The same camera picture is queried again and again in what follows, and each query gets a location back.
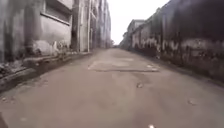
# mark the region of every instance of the road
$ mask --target road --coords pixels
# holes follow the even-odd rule
[[[120,49],[25,82],[1,97],[9,128],[223,128],[224,89]]]

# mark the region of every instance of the trash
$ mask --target trash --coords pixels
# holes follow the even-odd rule
[[[143,87],[144,87],[144,85],[142,83],[137,84],[137,88],[143,88]]]
[[[193,100],[193,99],[189,99],[189,100],[188,100],[188,104],[190,104],[190,105],[192,105],[192,106],[196,106],[196,105],[197,105],[196,101]]]
[[[4,97],[4,98],[2,98],[2,101],[6,101],[6,98]]]
[[[149,125],[149,128],[155,128],[153,125]]]

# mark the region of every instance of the building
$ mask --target building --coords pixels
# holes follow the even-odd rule
[[[103,48],[110,27],[106,0],[0,0],[0,62]]]
[[[134,19],[131,21],[131,23],[128,25],[127,32],[123,35],[123,40],[120,43],[120,47],[124,49],[129,49],[131,47],[132,42],[132,33],[142,24],[145,23],[145,20],[137,20]]]
[[[72,46],[85,52],[106,48],[111,41],[111,17],[106,0],[75,0]]]

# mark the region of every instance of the overcast sky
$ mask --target overcast sky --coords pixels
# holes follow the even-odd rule
[[[116,44],[132,19],[148,19],[158,7],[169,0],[108,0],[112,18],[112,39]]]

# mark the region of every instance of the concrete wall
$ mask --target concrete wall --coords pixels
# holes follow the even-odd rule
[[[81,52],[94,48],[106,48],[108,41],[111,41],[108,2],[106,0],[76,0],[75,3],[72,47]]]
[[[51,18],[41,16],[41,39],[53,44],[54,41],[66,41],[70,45],[71,26]]]
[[[0,0],[0,61],[22,58],[28,46],[27,40],[37,31],[29,32],[28,26],[36,27],[31,17],[39,9],[41,0]]]
[[[67,10],[72,9],[73,0],[62,0],[61,3]],[[45,0],[0,0],[0,62],[33,55],[33,43],[38,40],[70,42],[70,19],[66,26],[41,16],[45,7]]]
[[[223,80],[223,11],[222,0],[171,0],[131,33],[132,41],[126,43],[145,54]]]

